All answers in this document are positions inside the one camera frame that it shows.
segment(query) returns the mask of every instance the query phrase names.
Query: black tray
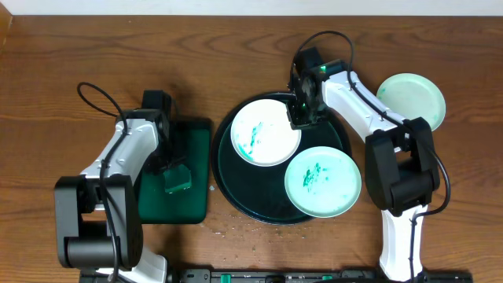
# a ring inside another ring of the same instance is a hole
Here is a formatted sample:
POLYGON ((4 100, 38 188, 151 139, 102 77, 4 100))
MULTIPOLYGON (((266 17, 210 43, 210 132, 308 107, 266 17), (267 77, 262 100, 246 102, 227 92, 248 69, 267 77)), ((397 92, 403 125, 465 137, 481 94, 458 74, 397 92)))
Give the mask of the black tray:
POLYGON ((230 141, 230 125, 234 116, 252 101, 286 101, 289 97, 291 95, 281 93, 262 94, 239 104, 218 127, 211 147, 213 175, 226 199, 237 210, 270 224, 295 224, 313 218, 298 210, 285 191, 285 172, 293 157, 315 146, 333 147, 351 156, 347 133, 335 114, 331 114, 327 122, 303 130, 299 148, 282 164, 259 167, 243 160, 230 141))

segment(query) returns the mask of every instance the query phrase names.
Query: white wall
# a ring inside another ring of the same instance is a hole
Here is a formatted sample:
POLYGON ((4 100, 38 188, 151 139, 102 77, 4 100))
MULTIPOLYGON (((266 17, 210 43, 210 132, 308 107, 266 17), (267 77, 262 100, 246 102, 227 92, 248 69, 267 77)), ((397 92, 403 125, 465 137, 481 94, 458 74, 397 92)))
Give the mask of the white wall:
POLYGON ((13 15, 503 15, 503 0, 0 0, 0 2, 13 15))

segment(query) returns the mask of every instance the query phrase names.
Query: table surface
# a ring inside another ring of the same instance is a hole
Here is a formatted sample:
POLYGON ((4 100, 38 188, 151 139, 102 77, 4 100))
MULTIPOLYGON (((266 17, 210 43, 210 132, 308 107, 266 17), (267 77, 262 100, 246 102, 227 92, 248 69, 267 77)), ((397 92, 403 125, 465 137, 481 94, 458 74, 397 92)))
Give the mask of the table surface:
MULTIPOLYGON (((97 84, 123 108, 138 107, 144 89, 162 89, 183 114, 216 128, 244 99, 285 90, 295 49, 326 29, 354 40, 354 69, 371 91, 402 72, 442 90, 447 115, 434 139, 453 192, 447 210, 424 221, 421 261, 500 281, 503 20, 470 17, 15 17, 0 55, 2 281, 77 281, 77 270, 57 261, 53 186, 87 167, 114 129, 79 99, 78 82, 97 84)), ((315 44, 326 58, 348 58, 340 39, 315 44)), ((348 132, 363 171, 364 145, 348 132)), ((443 197, 441 186, 431 208, 443 197)), ((295 226, 256 222, 216 189, 200 225, 145 225, 144 234, 176 267, 334 270, 377 266, 381 226, 365 189, 347 213, 295 226)))

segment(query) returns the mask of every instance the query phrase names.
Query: cable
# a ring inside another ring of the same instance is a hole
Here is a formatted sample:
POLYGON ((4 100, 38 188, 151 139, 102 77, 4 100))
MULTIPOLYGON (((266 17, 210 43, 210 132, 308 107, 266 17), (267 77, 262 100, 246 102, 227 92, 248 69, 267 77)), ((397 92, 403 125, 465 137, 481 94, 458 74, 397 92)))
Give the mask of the cable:
POLYGON ((99 91, 107 99, 109 99, 110 102, 113 103, 113 105, 117 108, 117 111, 119 112, 119 115, 120 115, 120 119, 123 121, 123 125, 124 125, 123 133, 120 135, 119 139, 117 139, 116 143, 114 143, 114 145, 110 148, 110 150, 108 151, 105 158, 101 161, 100 179, 99 179, 101 201, 103 202, 103 207, 105 208, 105 214, 106 214, 107 222, 108 222, 108 229, 110 230, 110 234, 112 235, 112 247, 113 247, 113 257, 114 257, 113 272, 110 274, 110 276, 108 276, 108 282, 113 283, 117 280, 117 277, 119 275, 119 243, 117 242, 118 239, 117 239, 117 234, 116 234, 116 228, 113 223, 112 212, 110 210, 110 206, 108 203, 108 199, 110 198, 110 194, 108 193, 108 190, 106 189, 106 185, 105 185, 105 172, 108 168, 108 165, 110 163, 110 159, 113 156, 113 153, 117 150, 120 143, 127 136, 127 131, 128 131, 127 120, 126 120, 126 117, 124 116, 123 110, 119 107, 117 102, 115 100, 113 100, 113 98, 110 95, 108 95, 104 90, 95 86, 92 83, 81 82, 81 83, 79 83, 79 85, 77 85, 77 93, 79 93, 80 98, 82 98, 82 100, 84 100, 90 107, 98 110, 99 112, 103 112, 106 115, 117 117, 116 114, 112 114, 108 111, 105 111, 105 110, 97 107, 93 103, 89 102, 82 95, 82 92, 80 91, 80 88, 82 86, 89 86, 89 87, 99 91))
POLYGON ((299 52, 300 50, 309 42, 311 41, 312 39, 318 37, 319 35, 325 35, 325 34, 332 34, 332 35, 338 35, 338 36, 341 36, 342 38, 346 39, 347 43, 349 44, 350 48, 351 48, 351 57, 350 57, 350 60, 349 60, 349 65, 347 66, 347 81, 349 82, 349 85, 351 87, 351 89, 354 90, 354 92, 372 109, 374 110, 375 112, 377 112, 377 114, 379 114, 381 117, 385 118, 386 120, 388 120, 389 122, 393 123, 395 126, 397 126, 398 128, 401 128, 405 133, 408 133, 409 136, 411 138, 415 138, 417 140, 417 142, 419 142, 430 154, 431 156, 435 159, 435 162, 438 164, 439 168, 440 168, 440 171, 442 172, 442 176, 443 176, 443 179, 444 179, 444 182, 446 184, 446 197, 442 203, 442 205, 440 205, 440 207, 434 209, 434 210, 431 210, 431 211, 425 211, 425 212, 421 212, 421 213, 417 213, 415 214, 412 219, 411 219, 411 234, 410 234, 410 257, 409 257, 409 261, 410 261, 410 281, 411 282, 414 282, 414 267, 413 267, 413 248, 414 248, 414 234, 416 232, 416 225, 417 225, 417 218, 421 217, 421 216, 428 216, 428 215, 435 215, 435 214, 438 214, 440 212, 442 212, 444 209, 446 209, 447 205, 449 204, 449 201, 450 201, 450 180, 449 180, 449 175, 447 174, 447 170, 445 168, 445 166, 443 165, 443 162, 440 160, 440 157, 436 154, 435 150, 429 146, 425 141, 423 141, 421 138, 418 138, 412 129, 410 129, 409 127, 407 127, 406 125, 392 119, 391 117, 389 117, 387 115, 386 112, 383 112, 381 111, 379 108, 377 108, 372 102, 370 102, 361 92, 360 90, 358 90, 358 88, 356 87, 356 83, 353 83, 353 80, 351 79, 351 71, 352 71, 352 67, 353 67, 353 60, 354 60, 354 45, 353 45, 353 42, 347 37, 347 35, 341 33, 341 32, 338 32, 338 31, 320 31, 314 35, 312 35, 311 37, 309 37, 306 41, 304 41, 300 47, 297 49, 294 57, 293 57, 293 60, 292 60, 292 66, 290 67, 290 83, 288 84, 288 87, 290 88, 290 91, 293 92, 293 79, 294 79, 294 76, 293 76, 293 69, 294 69, 294 66, 295 66, 295 61, 297 59, 297 56, 299 55, 299 52))

